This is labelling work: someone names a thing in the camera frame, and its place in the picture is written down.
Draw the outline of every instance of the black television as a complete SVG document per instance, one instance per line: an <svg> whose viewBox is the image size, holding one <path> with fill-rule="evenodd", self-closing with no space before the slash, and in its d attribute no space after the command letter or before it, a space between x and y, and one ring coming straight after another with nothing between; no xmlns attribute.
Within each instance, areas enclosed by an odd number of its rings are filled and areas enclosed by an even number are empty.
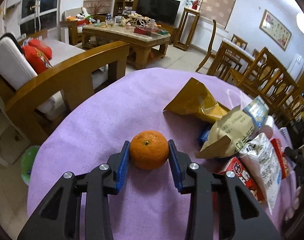
<svg viewBox="0 0 304 240"><path fill-rule="evenodd" d="M180 1L177 0L139 0L136 13L173 25L179 6Z"/></svg>

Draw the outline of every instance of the framed painting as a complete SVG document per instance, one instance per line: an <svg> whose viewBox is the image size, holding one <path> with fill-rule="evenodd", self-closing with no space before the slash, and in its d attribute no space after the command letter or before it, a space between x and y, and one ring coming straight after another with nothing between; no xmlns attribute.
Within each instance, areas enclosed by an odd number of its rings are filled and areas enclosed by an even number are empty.
<svg viewBox="0 0 304 240"><path fill-rule="evenodd" d="M264 11L260 29L269 35L285 51L292 33L268 10Z"/></svg>

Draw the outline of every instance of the trash bin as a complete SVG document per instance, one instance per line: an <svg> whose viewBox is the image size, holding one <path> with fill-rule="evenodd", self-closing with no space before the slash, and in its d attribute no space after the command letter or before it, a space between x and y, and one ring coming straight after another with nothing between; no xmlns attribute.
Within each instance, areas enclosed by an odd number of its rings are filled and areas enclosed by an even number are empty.
<svg viewBox="0 0 304 240"><path fill-rule="evenodd" d="M39 146L31 146L23 154L23 158L21 161L21 177L24 183L27 185L29 185L30 183L32 166L39 148Z"/></svg>

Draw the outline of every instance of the silver screw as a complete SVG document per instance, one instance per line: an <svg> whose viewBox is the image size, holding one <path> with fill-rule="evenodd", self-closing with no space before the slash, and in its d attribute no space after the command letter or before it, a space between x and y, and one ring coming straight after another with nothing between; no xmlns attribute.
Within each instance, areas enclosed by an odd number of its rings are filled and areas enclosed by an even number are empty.
<svg viewBox="0 0 304 240"><path fill-rule="evenodd" d="M197 164L197 163L190 163L189 167L192 170L197 170L199 168L199 164Z"/></svg>
<svg viewBox="0 0 304 240"><path fill-rule="evenodd" d="M101 164L100 167L99 167L99 169L101 171L106 171L108 168L109 168L109 165L107 165L106 163L105 164Z"/></svg>
<svg viewBox="0 0 304 240"><path fill-rule="evenodd" d="M235 177L235 174L234 174L233 171L227 171L227 172L225 173L225 175L226 175L227 177L229 177L229 178L234 178L234 177Z"/></svg>
<svg viewBox="0 0 304 240"><path fill-rule="evenodd" d="M69 179L69 178L71 178L72 177L72 172L66 172L66 173L64 173L63 174L63 178L65 178L65 179Z"/></svg>

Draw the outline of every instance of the round table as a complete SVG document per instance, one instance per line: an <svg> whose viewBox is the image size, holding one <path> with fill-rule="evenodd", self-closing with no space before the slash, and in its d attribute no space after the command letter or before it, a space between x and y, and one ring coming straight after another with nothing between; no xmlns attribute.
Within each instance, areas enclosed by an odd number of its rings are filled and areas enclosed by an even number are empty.
<svg viewBox="0 0 304 240"><path fill-rule="evenodd" d="M204 123L193 116L163 112L186 82L194 77L227 108L251 99L238 88L214 76L152 68L135 71L82 103L41 146L31 174L28 215L66 171L82 174L105 163L122 149L125 140L144 130L157 130L173 139L179 151L193 162L200 150L196 141ZM286 141L275 127L274 137ZM207 168L213 168L207 162ZM295 192L295 173L281 182L280 193L270 216L278 230ZM84 239L84 201L81 208L81 239ZM174 187L169 163L153 171L131 166L125 188L118 196L109 195L110 218L115 240L160 240L185 238L190 195L180 195Z"/></svg>

